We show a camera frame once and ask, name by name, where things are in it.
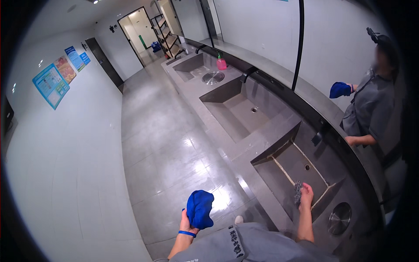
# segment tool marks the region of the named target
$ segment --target round metal lid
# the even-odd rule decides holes
[[[221,72],[211,72],[202,77],[202,81],[207,85],[212,85],[221,82],[224,79],[224,74]]]
[[[333,212],[330,214],[329,223],[328,223],[328,230],[329,233],[334,235],[340,235],[349,226],[349,221],[351,220],[352,210],[351,206],[346,203],[342,202],[338,204],[334,209]]]

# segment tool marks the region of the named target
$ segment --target blue wristband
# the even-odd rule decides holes
[[[178,233],[179,233],[179,234],[190,235],[190,236],[193,236],[194,238],[196,238],[196,237],[197,237],[194,233],[191,233],[191,232],[188,232],[188,231],[182,231],[182,230],[179,230],[179,232],[178,232]]]

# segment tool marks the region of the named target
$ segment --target ceiling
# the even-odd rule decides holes
[[[32,23],[24,43],[44,39],[59,32],[93,26],[115,7],[132,1],[135,0],[100,0],[93,4],[87,0],[49,0]],[[73,5],[76,7],[67,13]]]

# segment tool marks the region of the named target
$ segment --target blue poster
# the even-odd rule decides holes
[[[73,63],[73,66],[77,69],[78,72],[80,72],[84,68],[85,64],[76,52],[76,49],[74,49],[74,47],[71,46],[65,50],[65,53],[67,54],[71,63]]]
[[[90,62],[90,58],[87,56],[86,52],[80,55],[80,58],[83,60],[83,63],[87,65]]]
[[[55,110],[70,89],[54,64],[50,64],[32,79],[38,91]]]

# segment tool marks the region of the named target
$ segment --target metal shelf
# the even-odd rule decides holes
[[[158,36],[160,45],[163,48],[163,51],[167,54],[167,56],[174,57],[180,50],[179,47],[175,44],[179,38],[178,36],[171,34],[164,15],[160,14],[160,15],[155,16],[152,19],[152,24],[153,24],[153,29],[156,35]]]
[[[164,24],[164,22],[166,22],[166,18],[161,18],[160,19],[160,21],[158,22],[158,27],[161,27],[163,24]]]
[[[166,37],[167,37],[167,35],[169,35],[170,34],[170,29],[169,29],[169,27],[166,27],[166,28],[164,28],[164,30],[163,30],[163,32],[161,33],[161,34],[159,34],[158,35],[158,37],[161,39],[161,40],[166,40]]]

